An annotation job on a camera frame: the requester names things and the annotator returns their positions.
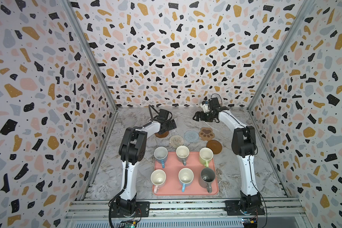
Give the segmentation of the brown paw shaped coaster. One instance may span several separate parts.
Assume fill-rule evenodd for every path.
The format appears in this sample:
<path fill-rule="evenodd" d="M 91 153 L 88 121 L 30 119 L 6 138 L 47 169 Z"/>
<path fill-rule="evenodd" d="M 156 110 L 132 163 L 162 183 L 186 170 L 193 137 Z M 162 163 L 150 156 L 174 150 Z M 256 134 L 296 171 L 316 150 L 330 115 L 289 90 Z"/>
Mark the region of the brown paw shaped coaster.
<path fill-rule="evenodd" d="M 215 134 L 212 128 L 202 127 L 199 132 L 199 137 L 203 141 L 210 141 L 215 138 Z"/>

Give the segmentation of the dark brown wooden coaster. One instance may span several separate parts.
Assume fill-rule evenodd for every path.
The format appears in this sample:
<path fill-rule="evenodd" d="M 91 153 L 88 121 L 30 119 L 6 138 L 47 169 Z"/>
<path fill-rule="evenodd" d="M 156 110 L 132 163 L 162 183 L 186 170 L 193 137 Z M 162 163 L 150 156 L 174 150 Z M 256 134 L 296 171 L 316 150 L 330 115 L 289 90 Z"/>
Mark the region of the dark brown wooden coaster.
<path fill-rule="evenodd" d="M 165 133 L 159 134 L 159 133 L 155 133 L 155 136 L 157 138 L 165 138 L 169 135 L 169 131 L 166 131 Z"/>

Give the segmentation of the beige braided round coaster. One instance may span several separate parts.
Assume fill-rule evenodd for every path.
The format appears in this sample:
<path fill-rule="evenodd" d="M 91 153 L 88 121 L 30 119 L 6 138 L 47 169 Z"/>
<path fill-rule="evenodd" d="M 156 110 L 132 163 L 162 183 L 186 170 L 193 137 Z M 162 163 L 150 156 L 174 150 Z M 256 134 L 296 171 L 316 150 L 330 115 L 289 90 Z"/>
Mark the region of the beige braided round coaster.
<path fill-rule="evenodd" d="M 180 135 L 173 135 L 169 139 L 170 146 L 177 148 L 184 145 L 184 139 Z"/>

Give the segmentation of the blue grey woven coaster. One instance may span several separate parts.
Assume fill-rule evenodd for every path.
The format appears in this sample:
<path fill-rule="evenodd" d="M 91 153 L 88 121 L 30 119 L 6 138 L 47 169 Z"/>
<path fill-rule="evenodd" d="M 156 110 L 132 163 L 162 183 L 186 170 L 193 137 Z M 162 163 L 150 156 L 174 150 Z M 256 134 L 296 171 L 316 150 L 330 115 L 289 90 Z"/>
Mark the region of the blue grey woven coaster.
<path fill-rule="evenodd" d="M 185 132 L 184 139 L 190 143 L 196 143 L 199 141 L 200 137 L 196 131 L 190 130 Z"/>

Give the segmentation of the light green mug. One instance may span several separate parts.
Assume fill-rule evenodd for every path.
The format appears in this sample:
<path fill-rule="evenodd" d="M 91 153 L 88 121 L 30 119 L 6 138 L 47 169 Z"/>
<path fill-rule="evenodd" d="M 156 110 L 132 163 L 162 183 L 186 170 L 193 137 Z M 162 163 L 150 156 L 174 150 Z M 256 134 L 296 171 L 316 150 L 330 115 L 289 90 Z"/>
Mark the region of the light green mug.
<path fill-rule="evenodd" d="M 199 151 L 199 162 L 204 165 L 206 168 L 209 168 L 210 162 L 212 161 L 214 156 L 213 151 L 210 148 L 202 148 Z"/>

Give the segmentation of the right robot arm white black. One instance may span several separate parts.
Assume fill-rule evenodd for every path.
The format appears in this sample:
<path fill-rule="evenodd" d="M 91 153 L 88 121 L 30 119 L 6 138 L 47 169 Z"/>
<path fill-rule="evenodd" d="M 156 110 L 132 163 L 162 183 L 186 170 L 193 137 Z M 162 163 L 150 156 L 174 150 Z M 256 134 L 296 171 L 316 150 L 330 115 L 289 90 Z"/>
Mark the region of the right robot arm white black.
<path fill-rule="evenodd" d="M 262 207 L 261 193 L 256 184 L 254 156 L 258 152 L 255 128 L 238 120 L 230 111 L 196 112 L 194 121 L 223 122 L 232 132 L 231 148 L 236 155 L 241 174 L 240 211 L 251 214 Z"/>

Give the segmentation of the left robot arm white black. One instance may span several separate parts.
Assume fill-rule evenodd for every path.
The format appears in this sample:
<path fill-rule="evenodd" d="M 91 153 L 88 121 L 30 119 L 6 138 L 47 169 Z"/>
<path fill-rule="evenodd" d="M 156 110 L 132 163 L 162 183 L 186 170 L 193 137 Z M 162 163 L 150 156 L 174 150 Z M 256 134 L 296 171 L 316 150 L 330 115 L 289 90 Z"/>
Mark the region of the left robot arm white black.
<path fill-rule="evenodd" d="M 125 214 L 132 214 L 136 208 L 136 179 L 138 165 L 144 158 L 146 143 L 153 134 L 162 135 L 176 129 L 173 114 L 165 109 L 151 116 L 150 122 L 143 126 L 128 127 L 123 135 L 119 155 L 123 166 L 122 188 L 111 199 L 110 208 L 119 209 Z"/>

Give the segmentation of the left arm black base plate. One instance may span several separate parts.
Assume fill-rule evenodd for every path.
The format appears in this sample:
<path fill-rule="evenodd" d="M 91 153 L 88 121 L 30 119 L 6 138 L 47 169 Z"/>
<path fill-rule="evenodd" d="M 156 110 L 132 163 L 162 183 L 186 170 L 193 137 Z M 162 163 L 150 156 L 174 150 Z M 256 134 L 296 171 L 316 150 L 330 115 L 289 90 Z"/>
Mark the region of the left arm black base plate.
<path fill-rule="evenodd" d="M 112 204 L 108 203 L 109 214 L 111 218 L 131 219 L 139 217 L 148 217 L 150 202 L 149 201 L 129 201 L 120 200 Z"/>

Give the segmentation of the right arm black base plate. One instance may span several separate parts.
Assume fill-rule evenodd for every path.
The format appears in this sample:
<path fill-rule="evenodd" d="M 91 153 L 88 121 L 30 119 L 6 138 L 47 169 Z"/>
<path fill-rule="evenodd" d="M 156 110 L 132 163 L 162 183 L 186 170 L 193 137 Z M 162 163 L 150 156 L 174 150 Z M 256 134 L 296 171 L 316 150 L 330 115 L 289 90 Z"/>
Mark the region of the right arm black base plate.
<path fill-rule="evenodd" d="M 263 206 L 258 206 L 254 209 L 249 209 L 247 211 L 243 211 L 240 206 L 239 200 L 226 200 L 225 203 L 225 211 L 228 216 L 255 216 L 255 215 L 265 215 L 265 210 Z"/>

